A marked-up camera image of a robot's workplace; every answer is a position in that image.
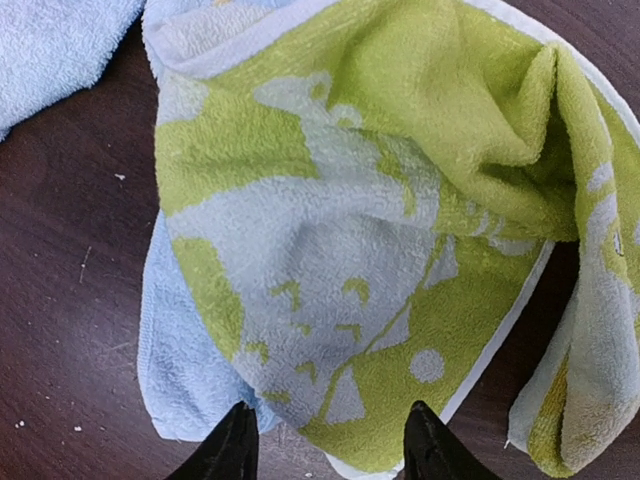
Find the green white patterned towel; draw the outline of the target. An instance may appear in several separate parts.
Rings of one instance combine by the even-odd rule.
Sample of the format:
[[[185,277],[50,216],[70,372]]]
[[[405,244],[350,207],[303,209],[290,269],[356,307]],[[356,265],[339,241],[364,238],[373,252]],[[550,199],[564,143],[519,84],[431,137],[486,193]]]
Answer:
[[[239,402],[349,479],[407,469],[410,406],[448,420],[560,242],[563,318],[508,441],[544,473],[639,409],[639,123],[502,1],[150,1],[160,209],[138,377],[160,437]]]

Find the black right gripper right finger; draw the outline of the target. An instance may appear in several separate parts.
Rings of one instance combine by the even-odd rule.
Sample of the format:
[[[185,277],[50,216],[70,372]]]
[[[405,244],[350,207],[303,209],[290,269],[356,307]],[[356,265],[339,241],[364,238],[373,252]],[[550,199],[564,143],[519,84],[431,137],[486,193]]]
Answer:
[[[404,426],[404,478],[499,480],[422,400],[411,406]]]

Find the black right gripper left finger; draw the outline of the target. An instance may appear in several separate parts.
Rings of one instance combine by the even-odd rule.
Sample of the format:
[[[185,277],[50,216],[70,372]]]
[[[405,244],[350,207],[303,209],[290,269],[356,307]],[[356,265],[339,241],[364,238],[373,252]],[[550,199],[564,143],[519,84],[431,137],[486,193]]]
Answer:
[[[257,472],[256,413],[238,402],[166,480],[256,480]]]

